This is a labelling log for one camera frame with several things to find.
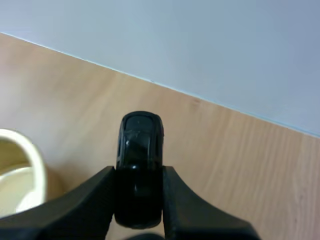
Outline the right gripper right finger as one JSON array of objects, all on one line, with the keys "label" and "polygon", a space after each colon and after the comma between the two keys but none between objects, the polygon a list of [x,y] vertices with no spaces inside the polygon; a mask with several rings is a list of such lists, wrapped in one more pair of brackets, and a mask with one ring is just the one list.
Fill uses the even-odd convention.
[{"label": "right gripper right finger", "polygon": [[252,225],[193,192],[172,166],[163,168],[163,225],[166,240],[259,240]]}]

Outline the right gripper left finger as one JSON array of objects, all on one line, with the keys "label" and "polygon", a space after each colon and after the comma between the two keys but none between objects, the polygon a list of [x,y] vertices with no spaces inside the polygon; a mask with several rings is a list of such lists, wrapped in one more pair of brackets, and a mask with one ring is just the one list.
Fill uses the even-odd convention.
[{"label": "right gripper left finger", "polygon": [[115,169],[107,166],[77,188],[0,220],[2,240],[103,240],[115,208]]}]

